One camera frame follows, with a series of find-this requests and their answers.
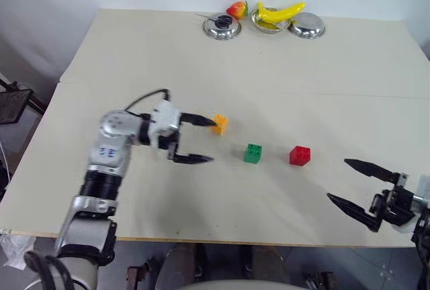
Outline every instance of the cube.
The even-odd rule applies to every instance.
[[[251,164],[257,164],[260,161],[261,154],[263,153],[263,147],[258,144],[248,144],[247,151],[245,152],[245,162]]]
[[[290,152],[290,164],[304,166],[310,161],[310,148],[295,146]]]
[[[218,134],[219,136],[223,135],[227,129],[228,125],[228,118],[224,117],[223,115],[217,114],[215,115],[215,118],[213,118],[214,122],[216,123],[216,126],[212,126],[210,129],[215,134]]]

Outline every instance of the banana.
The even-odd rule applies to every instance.
[[[306,6],[306,3],[298,3],[284,10],[270,11],[264,8],[263,3],[260,2],[258,3],[258,14],[267,23],[280,23],[300,13],[304,9],[304,6]]]

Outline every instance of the floor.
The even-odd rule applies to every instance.
[[[48,254],[54,245],[50,238],[38,238],[35,249]],[[174,243],[167,242],[117,242],[116,259],[99,270],[97,289],[126,288],[126,269],[141,265],[149,258],[162,262]],[[302,273],[332,271],[340,289],[354,290],[410,290],[415,289],[420,262],[415,248],[303,248],[278,247],[285,258],[290,283],[305,287]],[[223,278],[241,278],[239,246],[205,244],[208,262],[212,266],[223,267]],[[0,289],[24,289],[34,278],[34,273],[26,268],[19,271],[3,267],[7,260],[0,249]],[[139,284],[140,290],[151,289],[150,279]]]

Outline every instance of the white table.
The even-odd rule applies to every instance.
[[[133,149],[115,217],[121,239],[410,246],[389,224],[368,231],[325,194],[367,208],[390,187],[344,158],[406,172],[411,191],[429,174],[429,63],[400,22],[324,21],[315,41],[245,23],[238,38],[219,42],[194,13],[101,10],[0,204],[0,227],[55,236],[99,118],[167,87],[180,110],[221,113],[230,125],[223,137],[183,127],[181,152],[213,156],[207,164]],[[257,165],[243,162],[249,142],[263,146]],[[295,145],[312,148],[304,167],[286,163]]]

